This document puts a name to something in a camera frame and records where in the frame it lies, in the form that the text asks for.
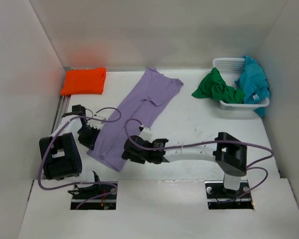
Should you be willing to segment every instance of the orange cloth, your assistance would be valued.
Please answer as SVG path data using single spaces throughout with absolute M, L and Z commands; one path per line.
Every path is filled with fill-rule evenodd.
M 62 96 L 77 94 L 102 94 L 106 68 L 67 71 Z

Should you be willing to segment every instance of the lavender cloth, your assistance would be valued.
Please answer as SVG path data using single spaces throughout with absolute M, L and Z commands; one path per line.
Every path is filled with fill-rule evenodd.
M 151 127 L 169 101 L 180 91 L 183 82 L 179 79 L 168 78 L 156 69 L 147 68 L 140 81 L 118 106 L 122 118 L 114 123 L 105 123 L 96 139 L 93 150 L 88 155 L 104 165 L 120 172 L 126 163 L 121 156 L 127 136 L 124 124 L 129 118 L 139 119 L 145 127 Z M 119 114 L 114 112 L 109 120 L 117 119 Z M 137 122 L 129 123 L 131 135 L 139 135 Z

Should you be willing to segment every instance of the white table surface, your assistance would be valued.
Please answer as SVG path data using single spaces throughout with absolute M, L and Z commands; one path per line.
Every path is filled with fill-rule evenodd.
M 161 72 L 181 79 L 184 86 L 155 121 L 154 137 L 200 141 L 225 131 L 241 141 L 270 146 L 262 120 L 253 112 L 223 112 L 217 102 L 191 96 L 209 70 Z M 93 111 L 116 107 L 142 74 L 109 72 L 101 96 L 72 96 L 70 107 L 82 104 Z M 118 173 L 90 158 L 83 146 L 79 148 L 83 163 L 102 181 L 118 180 L 116 210 L 70 210 L 71 195 L 67 190 L 73 187 L 43 191 L 35 181 L 19 239 L 299 239 L 299 210 L 288 180 L 279 177 L 274 159 L 259 163 L 269 171 L 269 178 L 252 192 L 254 210 L 208 210 L 204 180 L 223 177 L 216 164 L 127 162 Z M 248 163 L 267 154 L 248 148 Z M 262 171 L 247 172 L 250 186 L 263 176 Z M 51 187 L 64 182 L 43 184 Z
M 227 132 L 240 141 L 270 147 L 261 118 L 254 112 L 232 112 L 219 109 L 219 102 L 212 99 L 196 99 L 191 94 L 210 69 L 159 70 L 171 78 L 179 78 L 184 86 L 170 101 L 151 127 L 153 138 L 168 138 L 172 141 L 200 142 L 213 140 L 218 132 Z M 68 107 L 81 104 L 93 112 L 103 107 L 117 107 L 140 80 L 143 71 L 108 72 L 102 95 L 72 95 Z M 94 170 L 101 180 L 118 179 L 204 179 L 222 180 L 223 171 L 215 163 L 206 161 L 178 161 L 166 164 L 145 165 L 128 161 L 121 172 L 116 172 L 86 154 L 87 148 L 78 143 L 78 148 L 87 168 Z M 269 153 L 248 147 L 248 163 Z M 275 160 L 258 164 L 265 167 L 270 177 L 279 177 Z

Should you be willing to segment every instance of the screw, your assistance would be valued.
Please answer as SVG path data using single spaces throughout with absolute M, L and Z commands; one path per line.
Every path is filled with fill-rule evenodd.
M 249 191 L 249 187 L 245 186 L 245 187 L 243 188 L 243 191 L 244 191 L 244 192 Z
M 212 187 L 207 187 L 206 188 L 206 192 L 208 193 L 208 194 L 212 194 Z
M 117 190 L 116 190 L 116 188 L 111 188 L 111 193 L 112 193 L 113 195 L 117 194 Z

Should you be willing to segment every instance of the wire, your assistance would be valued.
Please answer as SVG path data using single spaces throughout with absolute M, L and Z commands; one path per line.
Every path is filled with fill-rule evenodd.
M 57 186 L 57 187 L 47 188 L 47 187 L 44 187 L 44 186 L 42 185 L 42 181 L 41 181 L 41 175 L 42 175 L 42 172 L 43 172 L 43 166 L 44 166 L 44 164 L 45 164 L 45 161 L 46 161 L 46 158 L 47 158 L 47 156 L 48 156 L 48 153 L 49 153 L 49 151 L 50 151 L 50 149 L 51 149 L 53 143 L 54 143 L 55 140 L 57 139 L 57 137 L 58 137 L 58 136 L 61 134 L 61 132 L 62 132 L 62 131 L 69 125 L 69 123 L 70 123 L 71 121 L 75 120 L 75 119 L 78 119 L 78 118 L 80 118 L 80 119 L 89 119 L 89 120 L 96 120 L 96 121 L 100 121 L 100 122 L 116 122 L 116 121 L 118 121 L 118 120 L 121 119 L 121 117 L 122 117 L 122 113 L 121 113 L 118 109 L 113 108 L 113 107 L 105 107 L 105 108 L 102 108 L 102 109 L 98 110 L 97 113 L 100 112 L 100 111 L 102 111 L 102 110 L 106 110 L 106 109 L 113 109 L 113 110 L 116 110 L 116 111 L 119 113 L 119 117 L 118 117 L 117 119 L 115 119 L 115 120 L 104 120 L 104 119 L 95 119 L 95 118 L 93 118 L 93 117 L 87 117 L 87 116 L 75 116 L 75 117 L 71 118 L 68 122 L 66 122 L 66 123 L 64 124 L 64 126 L 63 126 L 58 132 L 56 132 L 55 136 L 52 138 L 50 144 L 48 145 L 48 147 L 47 147 L 47 149 L 46 149 L 46 151 L 45 151 L 45 153 L 44 153 L 44 155 L 43 155 L 43 157 L 42 157 L 42 161 L 41 161 L 41 164 L 40 164 L 40 167 L 39 167 L 39 173 L 38 173 L 38 185 L 39 185 L 39 187 L 40 187 L 41 189 L 46 190 L 46 191 L 50 191 L 50 190 L 55 190 L 55 189 L 59 189 L 59 188 L 64 188 L 64 187 L 71 186 L 71 185 L 76 185 L 76 184 L 105 184 L 105 185 L 110 185 L 110 186 L 112 186 L 112 187 L 114 187 L 114 188 L 117 189 L 117 186 L 116 186 L 115 184 L 113 184 L 113 183 L 107 183 L 107 182 L 75 182 L 75 183 L 64 184 L 64 185 Z M 86 203 L 86 202 L 89 201 L 89 200 L 92 200 L 92 199 L 94 199 L 94 198 L 98 198 L 98 197 L 102 197 L 102 196 L 105 196 L 105 195 L 108 195 L 108 194 L 111 194 L 111 192 L 106 193 L 106 194 L 97 195 L 97 196 L 94 196 L 94 197 L 92 197 L 92 198 L 89 198 L 89 199 L 83 201 L 82 203 L 80 203 L 80 204 L 76 207 L 76 209 L 78 209 L 82 204 Z
M 255 163 L 264 161 L 264 160 L 266 160 L 268 158 L 271 158 L 271 157 L 273 157 L 275 155 L 274 151 L 272 149 L 270 149 L 270 148 L 267 148 L 267 147 L 264 147 L 264 146 L 261 146 L 261 145 L 258 145 L 258 144 L 246 143 L 246 142 L 241 142 L 241 141 L 233 141 L 233 140 L 212 140 L 212 141 L 205 141 L 205 142 L 200 142 L 200 143 L 192 143 L 192 144 L 185 144 L 185 145 L 178 145 L 178 146 L 159 147 L 159 148 L 146 148 L 146 147 L 143 147 L 143 146 L 138 145 L 137 143 L 135 143 L 132 140 L 131 136 L 129 135 L 128 129 L 127 129 L 127 125 L 128 125 L 128 123 L 130 121 L 136 121 L 136 122 L 140 123 L 140 125 L 143 125 L 143 124 L 142 124 L 142 122 L 139 119 L 131 118 L 131 119 L 128 119 L 125 122 L 125 125 L 124 125 L 125 133 L 126 133 L 128 139 L 130 140 L 130 142 L 133 145 L 135 145 L 136 147 L 138 147 L 140 149 L 143 149 L 143 150 L 156 151 L 156 150 L 167 150 L 167 149 L 175 149 L 175 148 L 189 148 L 189 147 L 195 147 L 195 146 L 212 144 L 212 143 L 231 143 L 231 144 L 238 144 L 238 145 L 244 145 L 244 146 L 250 146 L 250 147 L 254 147 L 254 148 L 263 149 L 263 150 L 266 150 L 266 151 L 268 151 L 270 153 L 270 155 L 268 155 L 266 157 L 263 157 L 261 159 L 258 159 L 256 161 L 248 164 L 247 168 L 249 168 L 250 166 L 254 165 Z
M 86 202 L 88 202 L 88 201 L 90 201 L 90 200 L 93 200 L 93 199 L 96 199 L 96 198 L 99 198 L 99 197 L 102 197 L 102 196 L 106 196 L 106 195 L 109 195 L 109 194 L 111 194 L 112 192 L 108 192 L 108 193 L 103 193 L 103 194 L 99 194 L 99 195 L 96 195 L 96 196 L 94 196 L 94 197 L 92 197 L 92 198 L 88 198 L 88 199 L 86 199 L 86 200 L 84 200 L 83 202 L 81 202 L 78 206 L 76 206 L 76 210 L 79 208 L 79 207 L 81 207 L 83 204 L 85 204 Z
M 235 202 L 237 199 L 242 199 L 245 195 L 249 194 L 252 190 L 254 190 L 254 189 L 258 188 L 260 185 L 262 185 L 262 184 L 266 181 L 266 179 L 268 178 L 268 175 L 269 175 L 267 169 L 262 168 L 262 167 L 251 167 L 251 168 L 247 168 L 247 170 L 252 170 L 252 169 L 261 169 L 261 170 L 264 170 L 264 171 L 265 171 L 266 175 L 265 175 L 265 177 L 263 178 L 263 180 L 260 181 L 260 183 L 256 184 L 254 187 L 252 187 L 252 188 L 249 189 L 248 191 L 244 192 L 243 194 L 237 196 L 237 198 L 235 198 L 235 199 L 229 199 L 229 200 L 226 200 L 226 201 L 219 201 L 219 200 L 216 198 L 217 202 L 218 202 L 218 203 L 230 203 L 230 202 Z
M 106 195 L 105 196 L 103 196 L 103 198 L 102 198 L 102 200 L 101 200 L 101 202 L 100 202 L 100 204 L 101 204 L 101 206 L 106 206 Z
M 91 112 L 92 113 L 92 116 L 91 117 L 93 117 L 94 116 L 94 113 L 93 113 L 93 111 L 91 111 L 90 109 L 88 109 L 88 108 L 85 108 L 85 110 L 87 110 L 87 111 L 89 111 L 89 112 Z

